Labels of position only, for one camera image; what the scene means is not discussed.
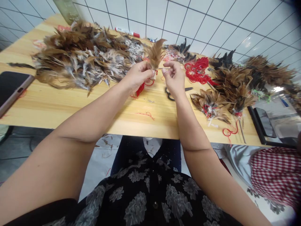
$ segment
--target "glass bottle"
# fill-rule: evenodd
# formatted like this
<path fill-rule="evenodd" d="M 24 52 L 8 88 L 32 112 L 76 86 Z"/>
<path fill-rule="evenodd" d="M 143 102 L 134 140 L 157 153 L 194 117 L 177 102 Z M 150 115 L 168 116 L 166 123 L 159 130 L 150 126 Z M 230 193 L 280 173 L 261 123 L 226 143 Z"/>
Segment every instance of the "glass bottle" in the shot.
<path fill-rule="evenodd" d="M 67 24 L 71 25 L 73 21 L 81 20 L 77 9 L 75 8 L 72 0 L 53 0 L 62 14 Z"/>

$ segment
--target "person's left hand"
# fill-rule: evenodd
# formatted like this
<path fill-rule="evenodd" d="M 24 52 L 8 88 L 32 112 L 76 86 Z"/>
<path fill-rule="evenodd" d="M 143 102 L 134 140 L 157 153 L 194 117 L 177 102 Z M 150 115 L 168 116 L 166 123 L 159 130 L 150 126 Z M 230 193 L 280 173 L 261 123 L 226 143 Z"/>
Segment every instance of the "person's left hand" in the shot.
<path fill-rule="evenodd" d="M 127 86 L 134 94 L 142 83 L 150 82 L 149 78 L 155 74 L 155 71 L 151 70 L 150 67 L 150 64 L 146 61 L 133 65 L 120 83 Z"/>

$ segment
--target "shirt button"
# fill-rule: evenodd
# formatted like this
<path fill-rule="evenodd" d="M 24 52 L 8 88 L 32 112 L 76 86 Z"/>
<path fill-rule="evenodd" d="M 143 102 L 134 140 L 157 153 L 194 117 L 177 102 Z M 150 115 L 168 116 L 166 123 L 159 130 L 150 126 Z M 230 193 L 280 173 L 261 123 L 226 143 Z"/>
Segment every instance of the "shirt button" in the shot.
<path fill-rule="evenodd" d="M 158 203 L 156 201 L 154 201 L 153 208 L 158 209 Z"/>

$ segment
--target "person's right hand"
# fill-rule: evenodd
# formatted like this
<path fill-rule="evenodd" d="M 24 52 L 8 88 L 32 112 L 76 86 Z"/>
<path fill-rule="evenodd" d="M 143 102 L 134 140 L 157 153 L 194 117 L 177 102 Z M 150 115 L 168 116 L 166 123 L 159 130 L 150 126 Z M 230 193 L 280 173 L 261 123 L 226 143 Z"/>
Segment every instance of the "person's right hand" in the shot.
<path fill-rule="evenodd" d="M 185 72 L 181 68 L 181 64 L 176 61 L 169 61 L 163 64 L 164 67 L 170 67 L 167 71 L 162 69 L 166 86 L 174 99 L 179 95 L 185 95 Z"/>

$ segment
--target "floor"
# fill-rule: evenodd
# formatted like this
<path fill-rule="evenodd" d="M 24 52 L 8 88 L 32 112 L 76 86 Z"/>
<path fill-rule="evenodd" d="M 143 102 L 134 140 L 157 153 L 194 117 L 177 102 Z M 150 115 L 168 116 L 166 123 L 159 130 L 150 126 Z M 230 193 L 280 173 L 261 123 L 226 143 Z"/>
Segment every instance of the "floor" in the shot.
<path fill-rule="evenodd" d="M 32 150 L 48 135 L 51 129 L 40 129 L 15 126 L 9 138 L 0 146 L 0 186 L 16 169 L 30 156 Z M 110 170 L 115 159 L 121 135 L 106 134 L 97 143 L 87 167 L 85 180 L 80 194 L 80 200 L 89 194 L 105 177 L 110 176 Z M 158 151 L 162 139 L 146 139 L 144 144 L 150 156 Z M 226 157 L 223 144 L 212 143 L 219 158 Z M 190 175 L 186 165 L 183 149 L 182 173 Z"/>

